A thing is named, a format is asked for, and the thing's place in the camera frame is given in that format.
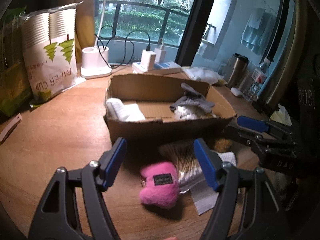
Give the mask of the white folded towel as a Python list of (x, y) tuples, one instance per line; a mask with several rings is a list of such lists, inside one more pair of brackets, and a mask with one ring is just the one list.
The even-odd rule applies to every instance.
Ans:
[(125, 105), (118, 98), (109, 98), (105, 102), (107, 114), (122, 122), (137, 122), (145, 120), (145, 116), (136, 103)]

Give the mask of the brown curtain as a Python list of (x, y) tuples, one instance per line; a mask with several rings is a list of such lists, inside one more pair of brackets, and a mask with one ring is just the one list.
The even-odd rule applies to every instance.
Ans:
[(94, 46), (94, 0), (76, 0), (82, 2), (76, 7), (75, 17), (75, 55), (76, 62), (82, 62), (82, 50)]

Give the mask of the dark grey dotted sock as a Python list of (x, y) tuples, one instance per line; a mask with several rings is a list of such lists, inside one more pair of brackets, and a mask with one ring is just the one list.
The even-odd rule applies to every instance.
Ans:
[(183, 96), (169, 106), (172, 112), (178, 106), (195, 106), (199, 107), (207, 114), (212, 113), (212, 108), (215, 106), (215, 103), (207, 101), (204, 95), (184, 82), (181, 83), (181, 88), (184, 90)]

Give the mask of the pink plush toy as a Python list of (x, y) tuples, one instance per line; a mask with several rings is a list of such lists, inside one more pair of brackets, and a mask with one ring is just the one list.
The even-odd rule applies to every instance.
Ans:
[(139, 193), (143, 205), (167, 210), (176, 205), (180, 187), (177, 170), (172, 162), (161, 161), (143, 166), (140, 175), (145, 181)]

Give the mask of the black balcony railing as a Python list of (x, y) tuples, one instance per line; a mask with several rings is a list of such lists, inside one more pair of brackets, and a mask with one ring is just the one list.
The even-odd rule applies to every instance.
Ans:
[(183, 12), (156, 5), (107, 0), (95, 12), (95, 33), (100, 38), (129, 36), (136, 41), (151, 41), (178, 47), (189, 18)]

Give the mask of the small white case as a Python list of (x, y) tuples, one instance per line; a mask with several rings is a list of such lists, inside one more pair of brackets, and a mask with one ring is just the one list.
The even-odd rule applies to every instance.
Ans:
[(242, 91), (240, 91), (239, 89), (235, 88), (235, 87), (232, 87), (231, 88), (231, 93), (236, 96), (237, 98), (242, 98), (243, 97), (243, 94), (242, 94)]

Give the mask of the paper cup package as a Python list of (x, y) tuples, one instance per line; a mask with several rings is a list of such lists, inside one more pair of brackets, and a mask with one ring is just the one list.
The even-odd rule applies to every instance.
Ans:
[(38, 10), (24, 16), (22, 47), (33, 93), (31, 108), (84, 82), (75, 56), (77, 3)]

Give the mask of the clear water bottle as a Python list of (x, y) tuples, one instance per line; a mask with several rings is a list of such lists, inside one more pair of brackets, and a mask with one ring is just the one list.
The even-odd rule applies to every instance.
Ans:
[(250, 82), (243, 92), (243, 97), (248, 102), (252, 102), (257, 97), (261, 86), (267, 78), (266, 73), (270, 63), (271, 61), (268, 58), (264, 58), (263, 62), (257, 65), (253, 71)]

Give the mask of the brown fuzzy soft item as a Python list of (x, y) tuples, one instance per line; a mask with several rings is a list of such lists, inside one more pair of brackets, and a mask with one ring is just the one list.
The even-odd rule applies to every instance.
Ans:
[(230, 139), (219, 138), (214, 142), (213, 150), (219, 153), (228, 152), (232, 147), (233, 142)]

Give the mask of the white cloth on table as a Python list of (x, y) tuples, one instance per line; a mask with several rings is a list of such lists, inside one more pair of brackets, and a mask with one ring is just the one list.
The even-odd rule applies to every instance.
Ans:
[(223, 162), (229, 162), (233, 166), (236, 166), (236, 158), (233, 152), (225, 152), (225, 153), (219, 153), (217, 152), (217, 155), (220, 157), (220, 159)]

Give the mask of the white power strip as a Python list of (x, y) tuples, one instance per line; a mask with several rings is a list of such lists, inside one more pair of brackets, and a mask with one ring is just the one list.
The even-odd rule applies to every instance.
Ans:
[(155, 63), (152, 70), (146, 70), (140, 65), (140, 62), (134, 62), (132, 64), (132, 69), (134, 73), (139, 74), (149, 73), (156, 75), (168, 75), (181, 72), (181, 66), (172, 61)]

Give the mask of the white charger on strip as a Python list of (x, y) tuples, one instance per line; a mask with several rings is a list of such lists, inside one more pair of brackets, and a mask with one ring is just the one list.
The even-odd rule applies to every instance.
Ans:
[(156, 53), (155, 62), (156, 63), (164, 62), (166, 50), (164, 48), (163, 38), (159, 39), (158, 46), (154, 49), (154, 52)]

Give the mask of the white fluffy soft item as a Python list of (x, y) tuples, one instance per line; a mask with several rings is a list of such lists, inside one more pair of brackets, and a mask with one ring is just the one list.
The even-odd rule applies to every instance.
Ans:
[(177, 106), (174, 110), (176, 120), (197, 120), (216, 118), (214, 113), (206, 113), (199, 106)]

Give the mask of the green snack bag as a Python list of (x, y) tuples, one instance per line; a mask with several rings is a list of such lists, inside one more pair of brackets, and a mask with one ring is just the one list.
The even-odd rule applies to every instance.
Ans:
[(8, 118), (32, 97), (22, 49), (25, 7), (8, 9), (1, 18), (1, 118)]

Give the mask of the striped brown white cloth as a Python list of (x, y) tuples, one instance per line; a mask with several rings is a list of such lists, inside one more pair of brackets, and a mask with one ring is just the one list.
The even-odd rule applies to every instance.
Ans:
[(198, 215), (215, 206), (218, 194), (208, 185), (194, 154), (192, 140), (178, 141), (159, 147), (159, 152), (176, 167), (180, 194), (190, 192)]

